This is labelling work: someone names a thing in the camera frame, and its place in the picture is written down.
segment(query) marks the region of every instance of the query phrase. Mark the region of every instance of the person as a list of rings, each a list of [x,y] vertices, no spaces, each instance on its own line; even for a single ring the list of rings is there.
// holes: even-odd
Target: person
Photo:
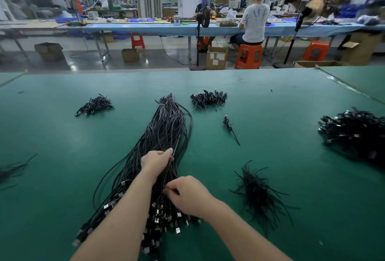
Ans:
[[[244,13],[239,24],[239,30],[245,28],[244,34],[231,36],[230,44],[239,50],[242,44],[260,45],[264,40],[265,23],[270,13],[270,8],[262,0],[253,0]]]
[[[172,148],[149,151],[142,157],[142,170],[118,204],[75,252],[70,261],[134,261],[142,235],[156,178],[172,160]],[[236,261],[290,261],[224,202],[214,198],[192,176],[166,184],[163,193],[185,214],[208,222],[219,234]]]
[[[203,4],[207,4],[207,0],[202,0],[202,3]],[[203,6],[202,6],[202,3],[200,3],[199,5],[196,6],[195,8],[195,13],[194,13],[194,17],[196,17],[197,13],[199,13]],[[215,15],[215,6],[213,3],[210,3],[210,14],[211,15]],[[202,49],[200,50],[200,52],[207,52],[208,49],[209,49],[209,45],[212,41],[214,41],[215,37],[211,36],[209,37],[209,40],[207,41],[207,43],[205,43],[203,41],[203,37],[202,36],[199,36],[199,42],[202,44]]]

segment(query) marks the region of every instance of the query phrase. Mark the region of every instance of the gray floor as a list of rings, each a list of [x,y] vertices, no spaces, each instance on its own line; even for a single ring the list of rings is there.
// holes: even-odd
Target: gray floor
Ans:
[[[337,58],[338,51],[336,47],[342,40],[337,37],[328,54],[328,60]],[[115,40],[109,43],[111,57],[109,57],[102,65],[99,55],[96,52],[96,45],[93,40],[85,38],[22,38],[19,40],[23,49],[28,55],[26,59],[16,44],[12,40],[3,40],[0,42],[5,55],[0,56],[0,72],[19,72],[28,70],[29,73],[83,73],[83,72],[122,72],[122,71],[169,71],[169,70],[189,70],[190,63],[196,63],[196,48],[195,38],[192,38],[192,60],[188,59],[187,37],[162,37],[151,36],[144,37],[146,49],[139,49],[140,61],[133,63],[124,63],[121,56],[121,49],[131,48],[131,40]],[[268,50],[272,50],[275,38],[272,38],[268,44]],[[34,50],[34,44],[52,42],[59,43],[63,47],[63,52],[66,60],[56,63],[45,63],[40,58],[39,54]],[[224,37],[217,37],[213,41],[213,46],[228,47]],[[279,41],[274,59],[263,56],[261,68],[273,68],[272,64],[275,61],[283,61],[290,42],[284,44]],[[290,53],[288,64],[293,64],[293,61],[300,60],[304,54],[309,41],[297,39]],[[238,52],[232,49],[228,50],[228,62],[226,69],[233,69],[237,59]],[[200,54],[200,64],[206,64],[207,54]],[[374,55],[370,64],[385,64],[382,55]]]

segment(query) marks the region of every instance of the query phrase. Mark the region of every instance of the orange plastic stool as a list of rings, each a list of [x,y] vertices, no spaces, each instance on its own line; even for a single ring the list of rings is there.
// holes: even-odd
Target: orange plastic stool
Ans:
[[[241,58],[241,54],[243,50],[246,50],[246,57]],[[255,60],[255,54],[259,52],[258,59]],[[259,69],[259,65],[261,64],[262,58],[262,45],[246,45],[242,44],[239,49],[237,62],[235,63],[234,68],[239,69],[242,67],[243,69]]]
[[[139,36],[139,40],[135,40],[134,36]],[[135,49],[137,46],[142,46],[143,49],[146,49],[146,46],[144,45],[143,36],[141,36],[139,33],[131,33],[131,45],[132,49]]]
[[[209,39],[210,39],[210,37],[204,37],[204,38],[203,38],[203,42],[204,42],[205,44],[207,44],[207,42],[209,41]],[[203,45],[202,45],[201,42],[199,42],[199,48],[200,48],[200,49],[203,49]]]
[[[329,42],[311,41],[310,45],[307,47],[305,54],[302,56],[301,60],[304,60],[304,61],[323,61],[326,59],[326,55],[328,55],[329,48],[330,48]],[[311,54],[316,49],[321,50],[320,54],[316,57],[311,57]]]

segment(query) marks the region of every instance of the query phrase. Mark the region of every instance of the bundle of cables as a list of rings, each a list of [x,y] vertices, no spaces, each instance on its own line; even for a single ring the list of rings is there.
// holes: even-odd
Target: bundle of cables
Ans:
[[[257,171],[250,171],[248,165],[249,162],[251,161],[248,161],[243,166],[241,175],[234,171],[236,176],[242,180],[242,183],[239,185],[237,190],[231,192],[245,196],[245,203],[251,209],[251,213],[253,214],[252,220],[255,218],[257,219],[267,237],[268,227],[271,226],[272,230],[277,227],[277,222],[280,221],[278,215],[288,215],[291,224],[293,224],[287,208],[299,208],[283,204],[280,194],[288,194],[274,190],[268,185],[267,178],[258,175],[260,171],[266,169],[267,167]]]
[[[353,159],[367,159],[385,167],[385,117],[367,111],[346,111],[324,116],[319,128],[325,145]]]
[[[188,225],[190,216],[184,215],[176,209],[172,202],[162,193],[164,186],[178,177],[177,168],[187,148],[193,126],[190,112],[175,101],[172,94],[162,97],[159,106],[148,124],[144,134],[135,147],[121,161],[114,165],[102,178],[97,186],[93,204],[95,207],[95,195],[104,178],[118,165],[124,164],[123,169],[113,181],[112,191],[102,204],[96,209],[94,215],[82,226],[73,245],[77,246],[87,238],[89,234],[103,221],[113,207],[123,197],[132,181],[141,171],[141,158],[151,150],[166,151],[174,149],[173,160],[158,176],[152,187],[151,205],[148,214],[146,229],[143,233],[142,249],[144,253],[150,253],[154,260],[157,259],[158,247],[161,243],[162,231],[167,232],[167,227],[180,233],[183,222]],[[190,118],[186,122],[185,113]]]
[[[26,168],[27,164],[36,156],[37,154],[33,155],[31,158],[29,158],[24,164],[21,164],[21,162],[13,163],[10,165],[7,165],[5,167],[0,168],[0,184],[6,182],[11,177],[17,177],[21,176],[23,174],[24,169]],[[0,189],[0,191],[6,190],[8,188],[14,187],[15,185],[11,185],[5,188]]]
[[[203,90],[203,93],[198,94],[191,94],[191,104],[194,104],[194,107],[196,107],[195,110],[198,108],[206,109],[207,106],[214,106],[216,111],[216,105],[221,105],[223,107],[223,104],[226,102],[227,99],[227,93],[217,92],[217,90],[214,90],[213,92]]]
[[[95,99],[90,98],[90,101],[81,107],[76,113],[75,116],[78,116],[81,113],[90,115],[95,114],[98,111],[103,109],[113,108],[111,100],[107,100],[107,97],[104,97],[102,94],[99,94]]]

